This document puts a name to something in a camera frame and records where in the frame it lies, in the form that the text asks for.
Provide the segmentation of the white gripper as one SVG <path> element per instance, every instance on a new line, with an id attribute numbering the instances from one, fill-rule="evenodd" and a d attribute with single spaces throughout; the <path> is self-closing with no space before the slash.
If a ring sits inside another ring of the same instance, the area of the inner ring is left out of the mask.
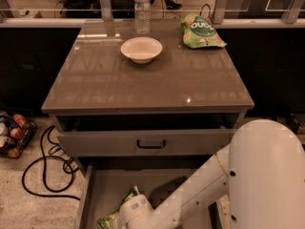
<path id="1" fill-rule="evenodd" d="M 144 195 L 135 196 L 119 209 L 114 219 L 114 229 L 144 229 L 153 208 Z"/>

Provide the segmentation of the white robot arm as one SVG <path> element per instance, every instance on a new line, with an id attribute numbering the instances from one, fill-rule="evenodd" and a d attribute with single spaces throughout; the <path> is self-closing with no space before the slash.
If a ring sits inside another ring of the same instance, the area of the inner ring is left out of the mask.
<path id="1" fill-rule="evenodd" d="M 175 229 L 227 194 L 231 229 L 305 229 L 305 151 L 286 126 L 250 121 L 157 208 L 125 202 L 115 229 Z"/>

